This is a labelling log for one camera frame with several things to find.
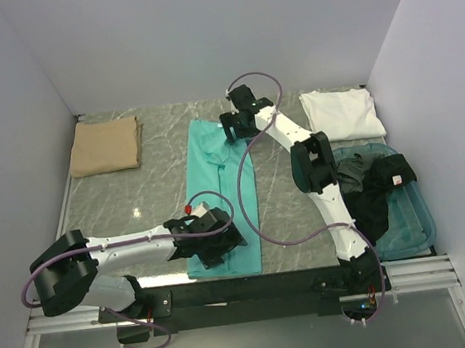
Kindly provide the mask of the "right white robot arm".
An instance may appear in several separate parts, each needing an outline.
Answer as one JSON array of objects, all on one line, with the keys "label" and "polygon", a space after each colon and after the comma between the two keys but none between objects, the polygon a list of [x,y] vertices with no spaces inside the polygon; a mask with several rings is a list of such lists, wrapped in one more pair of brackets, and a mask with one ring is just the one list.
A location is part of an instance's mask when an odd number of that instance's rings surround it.
[{"label": "right white robot arm", "polygon": [[385,273],[372,243],[357,229],[341,196],[333,151],[325,133],[312,132],[280,112],[280,104],[255,98],[247,85],[228,90],[226,99],[234,110],[220,116],[229,143],[249,139],[246,151],[264,136],[273,138],[290,152],[290,167],[297,189],[307,194],[318,208],[325,226],[304,239],[274,241],[281,246],[299,245],[328,231],[343,269],[344,287],[353,293],[371,286],[386,290]]}]

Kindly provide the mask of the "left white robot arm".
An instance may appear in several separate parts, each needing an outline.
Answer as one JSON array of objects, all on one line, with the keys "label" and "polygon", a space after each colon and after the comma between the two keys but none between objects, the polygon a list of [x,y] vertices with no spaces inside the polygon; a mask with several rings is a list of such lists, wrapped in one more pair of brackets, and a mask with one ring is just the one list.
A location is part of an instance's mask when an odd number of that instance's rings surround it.
[{"label": "left white robot arm", "polygon": [[131,235],[92,238],[69,231],[30,266],[42,312],[58,317],[84,305],[108,308],[128,319],[142,317],[155,299],[136,277],[112,273],[142,262],[192,257],[205,269],[219,267],[229,252],[247,245],[232,219],[221,208],[202,203],[185,217]]}]

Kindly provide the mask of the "teal t shirt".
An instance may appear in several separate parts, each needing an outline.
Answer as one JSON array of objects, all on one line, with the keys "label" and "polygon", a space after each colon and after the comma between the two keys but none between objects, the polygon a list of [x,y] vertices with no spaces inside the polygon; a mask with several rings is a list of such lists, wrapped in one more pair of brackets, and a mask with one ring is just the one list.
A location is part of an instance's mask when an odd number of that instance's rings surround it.
[{"label": "teal t shirt", "polygon": [[238,168],[247,143],[239,140],[228,144],[222,126],[217,122],[192,120],[188,133],[187,198],[209,190],[222,194],[233,204],[233,223],[247,244],[229,252],[223,257],[224,262],[212,269],[205,269],[198,257],[190,258],[187,275],[190,279],[211,279],[261,273],[261,240],[253,231],[259,229],[260,224],[256,177],[250,155],[243,164],[241,187],[237,186]]}]

